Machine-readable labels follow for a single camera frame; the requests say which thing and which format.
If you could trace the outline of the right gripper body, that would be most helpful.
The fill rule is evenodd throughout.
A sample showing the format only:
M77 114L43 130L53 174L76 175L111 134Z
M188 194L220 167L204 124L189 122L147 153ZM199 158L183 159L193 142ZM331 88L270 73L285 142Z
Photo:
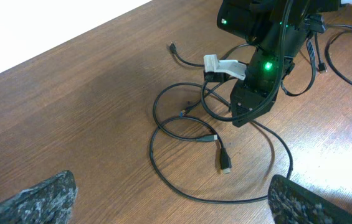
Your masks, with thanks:
M259 110L255 115L247 116L246 113L255 110L258 105L266 99L267 92L252 91L247 85L237 82L230 95L231 100L231 113L232 117L243 115L244 117L235 120L232 124L235 127L241 127L244 124L258 118L259 116L268 113L277 99L277 94L273 97L272 101L262 110Z

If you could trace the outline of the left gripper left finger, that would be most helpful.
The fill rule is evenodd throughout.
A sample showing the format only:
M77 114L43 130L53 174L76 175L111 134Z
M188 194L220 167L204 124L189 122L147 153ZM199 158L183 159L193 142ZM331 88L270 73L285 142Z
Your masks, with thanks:
M68 223L78 188L69 170L0 202L0 223Z

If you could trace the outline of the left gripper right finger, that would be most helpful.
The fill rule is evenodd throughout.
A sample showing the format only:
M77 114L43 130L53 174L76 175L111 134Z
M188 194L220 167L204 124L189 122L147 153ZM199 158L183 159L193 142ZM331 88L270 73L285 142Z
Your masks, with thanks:
M272 177L268 204L275 223L352 223L352 214L281 175Z

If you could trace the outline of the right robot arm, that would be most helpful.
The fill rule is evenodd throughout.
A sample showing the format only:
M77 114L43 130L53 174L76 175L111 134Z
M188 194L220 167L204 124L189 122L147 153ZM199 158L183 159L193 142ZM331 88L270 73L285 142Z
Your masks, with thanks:
M300 48L314 33L323 33L322 13L337 11L339 0L224 0L218 28L256 48L245 79L231 91L230 121L236 127L269 112L281 81L295 64Z

